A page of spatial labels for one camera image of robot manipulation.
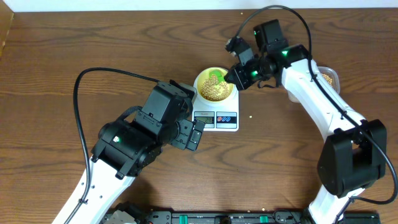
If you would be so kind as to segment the green plastic scoop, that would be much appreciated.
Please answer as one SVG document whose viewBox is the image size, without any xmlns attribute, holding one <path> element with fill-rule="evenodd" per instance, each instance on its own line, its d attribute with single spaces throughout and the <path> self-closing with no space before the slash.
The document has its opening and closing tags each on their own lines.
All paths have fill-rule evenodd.
<svg viewBox="0 0 398 224">
<path fill-rule="evenodd" d="M 209 77 L 212 79 L 215 78 L 217 80 L 217 83 L 221 83 L 224 81 L 224 76 L 223 76 L 223 73 L 221 72 L 221 70 L 212 70 L 209 73 Z"/>
</svg>

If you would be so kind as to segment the yellow plastic bowl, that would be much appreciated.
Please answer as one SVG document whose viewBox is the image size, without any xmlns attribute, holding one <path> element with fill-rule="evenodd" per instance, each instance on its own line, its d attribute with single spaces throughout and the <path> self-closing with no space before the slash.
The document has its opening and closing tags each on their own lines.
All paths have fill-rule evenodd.
<svg viewBox="0 0 398 224">
<path fill-rule="evenodd" d="M 198 94 L 209 102 L 221 102 L 233 95 L 234 85 L 225 81 L 217 83 L 217 80 L 209 77 L 212 70 L 221 70 L 223 76 L 227 74 L 227 70 L 221 67 L 210 67 L 203 70 L 196 79 L 195 88 Z"/>
</svg>

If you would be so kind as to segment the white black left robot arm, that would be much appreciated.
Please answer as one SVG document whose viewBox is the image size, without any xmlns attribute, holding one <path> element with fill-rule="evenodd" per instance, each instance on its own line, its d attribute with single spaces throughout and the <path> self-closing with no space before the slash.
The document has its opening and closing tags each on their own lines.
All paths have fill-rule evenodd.
<svg viewBox="0 0 398 224">
<path fill-rule="evenodd" d="M 89 179 L 80 180 L 54 223 L 99 223 L 165 145 L 195 151 L 205 126 L 188 120 L 196 97 L 192 86 L 158 82 L 143 107 L 131 107 L 105 124 L 84 173 Z"/>
</svg>

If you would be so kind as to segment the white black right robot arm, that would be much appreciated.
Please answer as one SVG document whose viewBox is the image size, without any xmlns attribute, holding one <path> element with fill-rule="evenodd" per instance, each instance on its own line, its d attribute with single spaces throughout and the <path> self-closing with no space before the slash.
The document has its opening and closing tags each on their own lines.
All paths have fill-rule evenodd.
<svg viewBox="0 0 398 224">
<path fill-rule="evenodd" d="M 289 45 L 277 19 L 253 28 L 261 55 L 240 36 L 226 50 L 239 59 L 225 81 L 245 90 L 275 78 L 310 115 L 324 140 L 317 164 L 322 186 L 301 217 L 302 223 L 338 223 L 350 202 L 386 172 L 386 128 L 355 112 L 325 80 L 309 51 Z"/>
</svg>

